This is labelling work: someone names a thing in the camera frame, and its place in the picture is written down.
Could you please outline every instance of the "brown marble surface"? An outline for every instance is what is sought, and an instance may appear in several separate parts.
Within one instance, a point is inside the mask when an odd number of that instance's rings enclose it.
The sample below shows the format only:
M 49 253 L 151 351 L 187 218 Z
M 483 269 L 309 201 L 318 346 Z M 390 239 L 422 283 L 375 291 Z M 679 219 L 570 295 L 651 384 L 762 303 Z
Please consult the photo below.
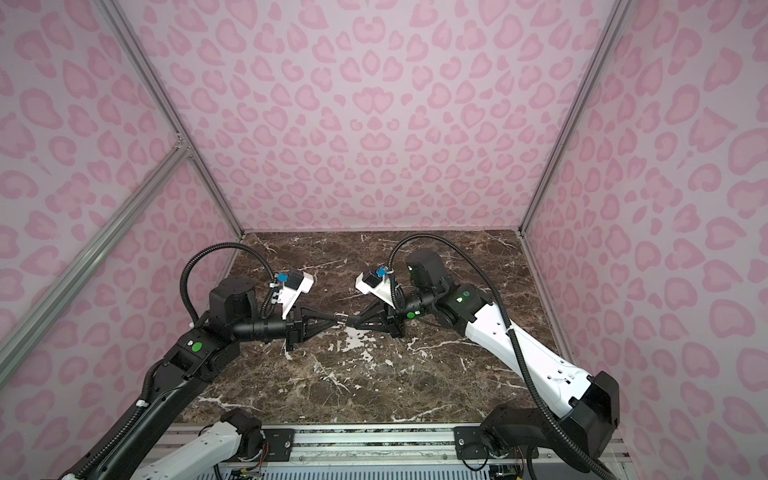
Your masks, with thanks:
M 259 233 L 246 243 L 267 255 L 275 271 L 305 270 L 315 284 L 303 300 L 318 310 L 354 314 L 374 299 L 354 286 L 366 264 L 386 262 L 408 232 Z M 554 340 L 515 233 L 441 232 L 463 246 L 498 284 L 512 319 L 549 348 Z M 406 252 L 432 247 L 456 283 L 482 284 L 448 247 L 417 240 L 399 254 L 398 278 L 409 285 Z M 266 276 L 241 254 L 232 274 Z M 258 292 L 263 298 L 263 290 Z M 241 356 L 190 406 L 180 422 L 209 423 L 235 406 L 265 423 L 476 422 L 497 404 L 532 406 L 522 380 L 501 361 L 448 329 L 411 321 L 406 336 L 339 326 L 286 354 L 283 342 L 243 344 Z

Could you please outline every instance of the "pink leopard print wallpaper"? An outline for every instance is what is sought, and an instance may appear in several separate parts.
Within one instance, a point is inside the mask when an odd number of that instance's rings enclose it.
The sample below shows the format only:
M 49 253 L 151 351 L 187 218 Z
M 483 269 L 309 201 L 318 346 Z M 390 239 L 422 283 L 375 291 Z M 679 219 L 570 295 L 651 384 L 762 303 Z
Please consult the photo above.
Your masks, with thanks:
M 768 2 L 640 3 L 531 244 L 646 480 L 768 478 Z
M 172 142 L 88 0 L 0 6 L 0 342 Z
M 121 2 L 247 229 L 516 227 L 613 0 Z
M 195 252 L 234 241 L 184 164 L 0 391 L 0 478 L 57 478 L 132 405 L 147 367 L 189 330 L 178 278 Z M 229 253 L 197 264 L 198 311 Z

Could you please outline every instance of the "diagonal metal beam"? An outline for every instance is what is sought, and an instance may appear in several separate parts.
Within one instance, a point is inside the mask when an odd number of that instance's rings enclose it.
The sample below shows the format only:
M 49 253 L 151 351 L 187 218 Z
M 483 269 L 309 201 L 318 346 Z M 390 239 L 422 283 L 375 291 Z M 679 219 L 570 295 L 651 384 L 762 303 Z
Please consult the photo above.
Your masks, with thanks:
M 45 296 L 21 318 L 18 328 L 0 347 L 0 389 L 26 360 L 27 355 L 43 340 L 67 305 L 83 290 L 96 269 L 189 156 L 187 145 L 179 142 L 72 260 L 67 271 L 48 289 Z
M 157 74 L 154 67 L 149 62 L 149 59 L 144 52 L 144 48 L 141 46 L 130 22 L 128 22 L 122 7 L 116 0 L 94 0 L 94 3 L 109 24 L 109 27 L 112 29 L 115 38 L 120 43 L 123 51 L 131 60 L 136 72 L 144 82 L 144 86 L 147 88 L 149 95 L 154 98 L 155 103 L 160 109 L 163 117 L 165 117 L 165 120 L 176 132 L 178 138 L 190 145 L 193 165 L 200 175 L 200 178 L 202 178 L 203 184 L 214 199 L 216 205 L 219 207 L 219 210 L 221 210 L 221 213 L 224 215 L 224 218 L 226 218 L 227 223 L 230 225 L 235 235 L 240 237 L 243 234 L 242 224 L 237 219 L 234 210 L 232 210 L 232 207 L 214 180 L 213 175 L 211 175 L 210 170 L 208 170 L 208 166 L 203 160 L 203 155 L 194 143 L 189 131 L 187 131 L 187 128 L 184 126 L 181 116 L 176 111 L 173 102 L 171 102 L 168 92 L 165 91 L 165 87 L 163 87 L 160 75 Z
M 552 152 L 547 159 L 544 172 L 541 174 L 541 178 L 536 185 L 533 197 L 531 198 L 531 204 L 528 205 L 528 209 L 525 211 L 525 215 L 523 215 L 520 224 L 520 232 L 523 234 L 528 231 L 536 214 L 536 210 L 538 210 L 542 200 L 544 200 L 544 195 L 547 192 L 547 188 L 552 181 L 554 173 L 557 171 L 558 166 L 562 161 L 568 143 L 571 141 L 571 137 L 573 137 L 573 134 L 578 127 L 581 116 L 587 110 L 589 100 L 600 83 L 600 78 L 608 62 L 611 60 L 611 55 L 616 48 L 616 44 L 621 39 L 621 33 L 624 31 L 624 27 L 627 26 L 632 18 L 632 11 L 636 4 L 637 0 L 616 0 L 611 9 L 611 13 L 608 15 L 605 28 L 598 40 L 598 46 L 592 54 L 587 70 L 584 73 L 584 78 L 582 78 L 578 90 L 576 90 L 571 109 L 565 117 L 563 127 L 560 129 L 558 138 L 552 148 Z

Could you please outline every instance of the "marble tabletop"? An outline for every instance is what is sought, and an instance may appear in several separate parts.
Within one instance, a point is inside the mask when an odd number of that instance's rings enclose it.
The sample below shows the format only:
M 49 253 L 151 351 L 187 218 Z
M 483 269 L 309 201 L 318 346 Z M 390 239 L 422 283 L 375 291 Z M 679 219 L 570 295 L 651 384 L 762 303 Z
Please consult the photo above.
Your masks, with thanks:
M 251 233 L 246 243 L 263 252 L 275 271 L 299 269 L 315 276 L 307 306 L 354 314 L 373 298 L 355 289 L 366 265 L 386 262 L 408 232 Z M 448 231 L 497 283 L 510 317 L 556 351 L 546 315 L 515 233 L 510 230 Z M 405 285 L 406 252 L 438 251 L 456 283 L 483 286 L 456 253 L 432 240 L 410 243 L 398 255 Z M 240 254 L 232 274 L 261 280 L 258 262 Z M 416 321 L 405 338 L 344 326 L 329 329 L 286 353 L 283 341 L 244 343 L 240 357 L 177 419 L 210 423 L 243 407 L 265 423 L 282 422 L 478 422 L 496 405 L 533 406 L 522 380 L 491 353 L 449 329 Z

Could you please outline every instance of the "black mounting plate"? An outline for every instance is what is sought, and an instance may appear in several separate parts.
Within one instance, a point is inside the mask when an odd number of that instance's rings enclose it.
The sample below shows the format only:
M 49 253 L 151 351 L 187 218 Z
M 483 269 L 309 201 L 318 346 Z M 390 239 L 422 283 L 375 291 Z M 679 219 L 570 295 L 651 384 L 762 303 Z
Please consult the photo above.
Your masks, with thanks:
M 456 447 L 456 457 L 464 460 L 485 460 L 490 455 L 482 442 L 482 428 L 477 427 L 454 427 L 453 428 L 454 445 Z M 528 451 L 526 445 L 518 445 L 525 455 Z M 514 458 L 513 455 L 507 455 L 506 458 Z M 534 447 L 531 458 L 538 458 L 538 448 Z
M 265 462 L 288 462 L 293 449 L 293 429 L 263 429 L 266 443 L 270 446 Z

